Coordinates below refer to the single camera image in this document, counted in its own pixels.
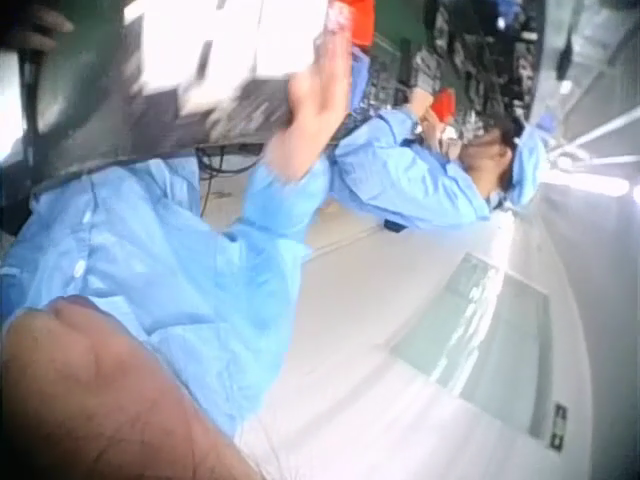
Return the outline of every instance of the hand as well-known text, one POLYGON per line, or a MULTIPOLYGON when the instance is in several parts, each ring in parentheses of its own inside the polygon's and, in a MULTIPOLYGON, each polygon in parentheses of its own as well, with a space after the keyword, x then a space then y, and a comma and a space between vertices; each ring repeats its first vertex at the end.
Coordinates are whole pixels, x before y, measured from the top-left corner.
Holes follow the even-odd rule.
POLYGON ((325 32, 315 64, 289 81, 292 123, 266 147, 267 162, 284 181, 307 174, 348 112, 350 32, 346 24, 325 32))
POLYGON ((52 33, 69 33, 73 24, 62 14, 46 7, 35 5, 29 9, 28 24, 15 28, 7 38, 7 46, 15 49, 29 49, 48 52, 56 47, 56 42, 47 35, 38 33, 33 27, 39 25, 52 33))
POLYGON ((408 107, 416 117, 420 118, 432 103, 433 95, 421 88, 415 87, 411 91, 411 98, 409 99, 408 107))

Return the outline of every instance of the person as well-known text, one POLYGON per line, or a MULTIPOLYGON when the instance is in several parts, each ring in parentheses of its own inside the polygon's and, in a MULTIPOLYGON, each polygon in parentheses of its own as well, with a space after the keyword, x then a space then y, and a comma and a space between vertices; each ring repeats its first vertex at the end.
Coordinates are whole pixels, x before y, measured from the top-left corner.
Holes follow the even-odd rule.
POLYGON ((0 268, 3 478, 263 478, 232 438, 288 348, 350 49, 338 25, 292 77, 291 124, 224 234, 199 217, 191 157, 32 199, 0 268))
POLYGON ((408 105, 387 110, 330 154, 332 197, 402 227, 451 228, 487 220, 503 200, 528 203, 546 152, 534 128, 501 120, 462 145, 458 160, 412 140, 432 97, 414 89, 408 105))

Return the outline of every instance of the fluorescent light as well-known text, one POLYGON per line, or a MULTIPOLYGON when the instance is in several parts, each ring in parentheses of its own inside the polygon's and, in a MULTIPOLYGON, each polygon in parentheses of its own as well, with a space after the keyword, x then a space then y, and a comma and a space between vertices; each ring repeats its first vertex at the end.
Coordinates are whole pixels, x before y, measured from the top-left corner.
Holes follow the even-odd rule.
POLYGON ((558 168, 562 168, 563 170, 569 170, 573 166, 571 158, 565 155, 560 156, 558 160, 556 160, 556 163, 558 164, 558 168))
POLYGON ((584 192, 607 195, 608 197, 621 197, 630 188, 629 182, 623 178, 590 173, 566 173, 560 170, 545 172, 542 181, 553 185, 564 185, 584 192))
POLYGON ((560 83, 560 95, 567 95, 573 88, 573 82, 571 80, 563 80, 560 83))

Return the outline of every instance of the cable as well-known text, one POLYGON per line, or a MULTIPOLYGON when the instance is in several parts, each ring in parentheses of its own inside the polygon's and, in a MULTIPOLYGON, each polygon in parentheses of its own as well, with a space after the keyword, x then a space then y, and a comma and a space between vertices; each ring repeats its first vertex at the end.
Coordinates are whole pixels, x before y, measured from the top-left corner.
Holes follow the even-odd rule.
MULTIPOLYGON (((198 158, 198 166, 202 169, 203 167, 206 167, 206 169, 209 169, 210 167, 212 167, 211 163, 204 163, 204 161, 201 162, 201 158, 200 155, 198 154, 199 152, 199 148, 196 148, 196 158, 198 158)), ((209 162, 211 162, 211 157, 207 156, 206 158, 209 159, 209 162)), ((222 170, 222 164, 224 162, 224 147, 220 148, 220 163, 219 163, 219 167, 218 170, 222 170)), ((207 210, 207 204, 209 203, 209 197, 211 196, 211 185, 213 184, 213 179, 215 177, 217 177, 219 174, 218 173, 209 173, 209 177, 208 177, 208 183, 207 183, 207 194, 204 197, 204 203, 202 204, 202 210, 200 211, 200 218, 202 218, 204 216, 204 212, 207 210)))
POLYGON ((218 166, 213 164, 213 159, 211 155, 202 147, 196 147, 196 158, 198 159, 198 167, 200 171, 204 173, 204 180, 208 180, 209 178, 215 178, 218 176, 225 177, 233 177, 235 175, 240 175, 242 173, 248 172, 251 170, 257 163, 258 160, 254 160, 249 165, 244 167, 236 168, 236 169, 224 169, 222 168, 222 159, 224 158, 225 147, 220 147, 220 163, 218 166))
POLYGON ((211 196, 211 185, 213 184, 213 180, 218 177, 228 178, 248 172, 258 163, 258 159, 254 160, 249 165, 245 165, 244 167, 236 169, 225 169, 223 168, 225 154, 224 146, 220 147, 218 165, 213 164, 213 158, 211 154, 204 148, 196 147, 195 153, 196 159, 198 160, 198 169, 200 170, 200 180, 207 181, 207 194, 204 199, 204 203, 202 204, 202 210, 200 211, 200 218, 202 218, 204 216, 204 212, 207 210, 209 197, 211 196))

